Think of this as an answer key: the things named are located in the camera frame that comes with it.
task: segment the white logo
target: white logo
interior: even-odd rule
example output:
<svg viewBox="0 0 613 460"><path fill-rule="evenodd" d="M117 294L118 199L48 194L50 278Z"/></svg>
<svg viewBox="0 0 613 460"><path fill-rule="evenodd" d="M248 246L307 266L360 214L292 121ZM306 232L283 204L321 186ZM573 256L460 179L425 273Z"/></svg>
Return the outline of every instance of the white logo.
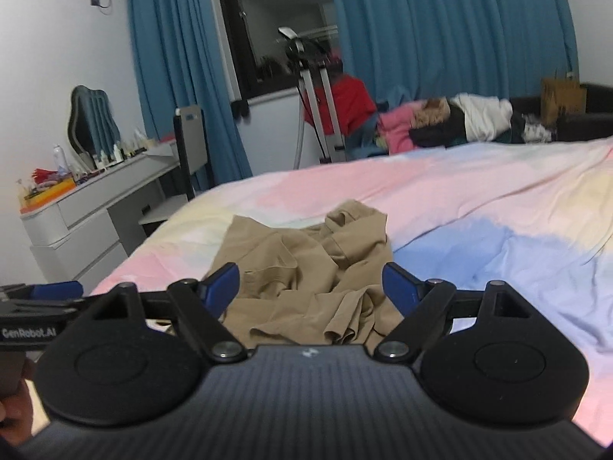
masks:
<svg viewBox="0 0 613 460"><path fill-rule="evenodd" d="M55 327L39 329L2 329L5 339L47 339L57 335Z"/></svg>
<svg viewBox="0 0 613 460"><path fill-rule="evenodd" d="M318 352L318 350L316 350L315 348L309 348L302 352L302 356L304 356L305 358L315 358L315 356L317 356L319 353L320 352Z"/></svg>

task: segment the window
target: window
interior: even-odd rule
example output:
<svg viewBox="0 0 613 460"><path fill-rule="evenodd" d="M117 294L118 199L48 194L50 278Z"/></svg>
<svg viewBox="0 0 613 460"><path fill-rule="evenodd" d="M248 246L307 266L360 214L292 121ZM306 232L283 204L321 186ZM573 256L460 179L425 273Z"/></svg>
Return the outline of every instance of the window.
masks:
<svg viewBox="0 0 613 460"><path fill-rule="evenodd" d="M280 27L338 49L333 0L221 0L243 99L295 87Z"/></svg>

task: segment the dark window frame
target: dark window frame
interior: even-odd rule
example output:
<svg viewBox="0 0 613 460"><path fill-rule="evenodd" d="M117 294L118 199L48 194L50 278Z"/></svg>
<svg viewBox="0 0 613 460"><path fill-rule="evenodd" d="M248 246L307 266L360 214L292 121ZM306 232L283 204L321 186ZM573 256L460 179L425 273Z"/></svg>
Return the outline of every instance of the dark window frame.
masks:
<svg viewBox="0 0 613 460"><path fill-rule="evenodd" d="M269 78L263 81L257 79L256 58L251 49L249 33L244 21L246 14L241 2L240 0L220 1L241 98L249 100L269 93L296 88L298 79L295 76Z"/></svg>

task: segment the brown garment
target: brown garment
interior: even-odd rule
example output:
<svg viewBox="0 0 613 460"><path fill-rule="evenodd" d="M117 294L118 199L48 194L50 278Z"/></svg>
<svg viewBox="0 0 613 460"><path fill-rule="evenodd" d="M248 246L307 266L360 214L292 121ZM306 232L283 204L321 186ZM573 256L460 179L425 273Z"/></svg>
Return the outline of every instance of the brown garment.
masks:
<svg viewBox="0 0 613 460"><path fill-rule="evenodd" d="M224 325L250 348L365 343L372 351L402 320L381 287L392 261L386 221L356 201L304 230L235 216L211 267L235 262L241 273Z"/></svg>
<svg viewBox="0 0 613 460"><path fill-rule="evenodd" d="M451 109L447 99L430 99L423 109L415 111L415 123L413 128L434 126L447 121L451 115Z"/></svg>

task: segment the bedsheet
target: bedsheet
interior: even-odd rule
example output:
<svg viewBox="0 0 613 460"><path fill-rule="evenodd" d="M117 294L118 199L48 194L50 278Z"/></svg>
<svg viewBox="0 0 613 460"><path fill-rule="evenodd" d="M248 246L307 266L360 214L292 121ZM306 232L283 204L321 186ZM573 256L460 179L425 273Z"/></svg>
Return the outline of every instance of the bedsheet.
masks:
<svg viewBox="0 0 613 460"><path fill-rule="evenodd" d="M227 184L181 209L94 292L202 278L234 215L304 227L348 199L388 214L395 260L418 277L463 289L504 279L543 312L590 365L575 422L613 440L613 138L470 144Z"/></svg>

